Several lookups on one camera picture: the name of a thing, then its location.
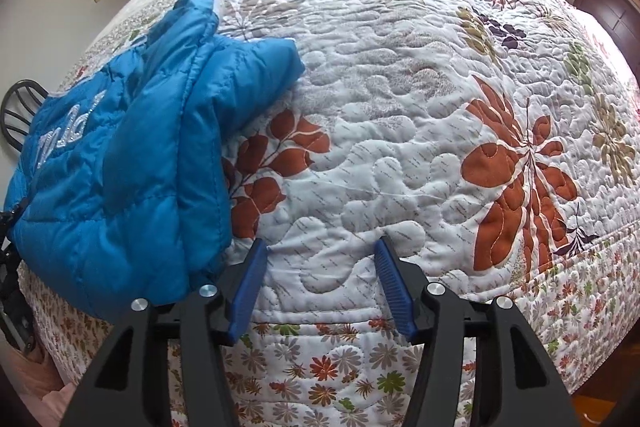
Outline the black metal chair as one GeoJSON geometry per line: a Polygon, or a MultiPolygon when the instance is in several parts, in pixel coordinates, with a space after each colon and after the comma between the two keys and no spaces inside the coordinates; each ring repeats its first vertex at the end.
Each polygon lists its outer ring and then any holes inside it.
{"type": "Polygon", "coordinates": [[[30,125],[49,92],[32,79],[21,79],[9,87],[1,100],[1,135],[6,144],[21,153],[30,125]]]}

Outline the dark wooden headboard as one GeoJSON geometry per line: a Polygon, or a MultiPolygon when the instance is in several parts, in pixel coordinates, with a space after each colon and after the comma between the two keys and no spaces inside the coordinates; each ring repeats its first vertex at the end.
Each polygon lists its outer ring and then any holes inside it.
{"type": "Polygon", "coordinates": [[[610,35],[639,80],[639,8],[631,0],[575,0],[574,5],[592,15],[610,35]]]}

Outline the blue puffer jacket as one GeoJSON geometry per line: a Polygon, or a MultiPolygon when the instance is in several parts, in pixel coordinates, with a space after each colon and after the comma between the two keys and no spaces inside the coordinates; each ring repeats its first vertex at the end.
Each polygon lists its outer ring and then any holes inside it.
{"type": "Polygon", "coordinates": [[[36,113],[4,207],[40,280],[115,322],[218,277],[230,245],[222,147],[304,72],[293,40],[218,30],[218,0],[178,0],[148,33],[36,113]]]}

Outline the floral quilted bedspread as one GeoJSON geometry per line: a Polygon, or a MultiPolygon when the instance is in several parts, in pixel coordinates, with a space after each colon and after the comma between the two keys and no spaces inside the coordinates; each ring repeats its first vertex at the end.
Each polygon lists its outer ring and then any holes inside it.
{"type": "MultiPolygon", "coordinates": [[[[139,43],[177,0],[131,0],[67,74],[139,43]]],[[[422,350],[373,261],[510,297],[567,391],[639,316],[639,93],[563,0],[222,0],[220,32],[293,39],[306,70],[224,147],[227,258],[272,253],[224,354],[244,426],[398,426],[422,350]]]]}

